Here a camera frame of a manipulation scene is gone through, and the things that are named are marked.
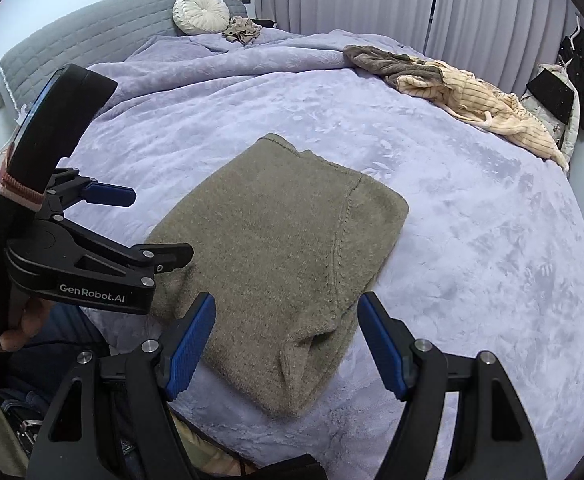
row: hanging clothes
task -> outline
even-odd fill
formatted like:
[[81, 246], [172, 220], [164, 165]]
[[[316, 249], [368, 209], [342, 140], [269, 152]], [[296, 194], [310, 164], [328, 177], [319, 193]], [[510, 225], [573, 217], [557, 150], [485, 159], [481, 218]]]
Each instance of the hanging clothes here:
[[558, 51], [558, 62], [567, 64], [569, 80], [574, 83], [580, 99], [580, 127], [584, 130], [584, 30], [571, 38], [566, 36]]
[[[543, 77], [545, 73], [555, 78], [556, 82]], [[540, 64], [534, 78], [527, 83], [527, 88], [521, 103], [544, 124], [569, 162], [578, 137], [580, 99], [574, 83], [569, 80], [566, 68], [562, 65]], [[569, 93], [572, 95], [571, 100], [561, 99]]]

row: pink strap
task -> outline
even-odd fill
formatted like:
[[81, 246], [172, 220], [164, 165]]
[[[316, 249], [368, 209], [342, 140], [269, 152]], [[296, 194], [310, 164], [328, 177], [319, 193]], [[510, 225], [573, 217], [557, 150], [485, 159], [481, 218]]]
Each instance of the pink strap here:
[[0, 154], [0, 194], [27, 209], [37, 212], [43, 205], [44, 195], [34, 191], [11, 176], [7, 167], [14, 151], [14, 142], [8, 143]]

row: blue gripper pad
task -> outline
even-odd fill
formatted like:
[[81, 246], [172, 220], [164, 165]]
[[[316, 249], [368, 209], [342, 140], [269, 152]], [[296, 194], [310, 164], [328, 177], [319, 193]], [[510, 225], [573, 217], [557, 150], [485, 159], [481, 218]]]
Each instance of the blue gripper pad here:
[[182, 319], [174, 321], [161, 336], [163, 352], [157, 371], [157, 384], [168, 400], [187, 390], [194, 370], [216, 320], [214, 297], [201, 292]]
[[81, 190], [80, 197], [90, 204], [130, 207], [136, 200], [136, 192], [131, 187], [91, 182]]
[[388, 325], [393, 321], [373, 292], [361, 295], [358, 300], [358, 324], [383, 380], [383, 386], [393, 392], [397, 399], [403, 400], [408, 387], [403, 377], [403, 356], [390, 335], [391, 328]]

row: cream striped garment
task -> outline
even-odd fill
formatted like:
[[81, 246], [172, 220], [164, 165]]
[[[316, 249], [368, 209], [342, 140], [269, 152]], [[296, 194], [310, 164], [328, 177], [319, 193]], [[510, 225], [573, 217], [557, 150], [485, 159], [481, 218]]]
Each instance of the cream striped garment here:
[[[423, 64], [423, 60], [410, 59]], [[399, 75], [397, 90], [427, 99], [459, 121], [507, 137], [534, 155], [554, 160], [565, 173], [568, 172], [568, 162], [547, 128], [523, 107], [515, 94], [505, 94], [491, 83], [477, 79], [472, 72], [459, 70], [443, 61], [425, 61], [425, 64], [440, 69], [443, 84]]]

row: metal screw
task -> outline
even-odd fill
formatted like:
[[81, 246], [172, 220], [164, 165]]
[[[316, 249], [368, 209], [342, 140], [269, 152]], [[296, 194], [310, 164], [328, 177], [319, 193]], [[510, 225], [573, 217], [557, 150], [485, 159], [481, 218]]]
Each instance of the metal screw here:
[[146, 354], [151, 354], [157, 348], [159, 348], [159, 342], [156, 341], [155, 339], [148, 339], [147, 341], [144, 341], [143, 344], [141, 345], [141, 350], [143, 350], [143, 352], [145, 352]]
[[489, 350], [486, 350], [480, 353], [480, 360], [486, 365], [492, 365], [496, 362], [496, 356]]
[[432, 346], [433, 345], [427, 339], [416, 339], [414, 341], [414, 347], [421, 352], [429, 352], [432, 349]]
[[92, 360], [92, 352], [81, 352], [76, 358], [76, 362], [80, 365], [88, 364]]

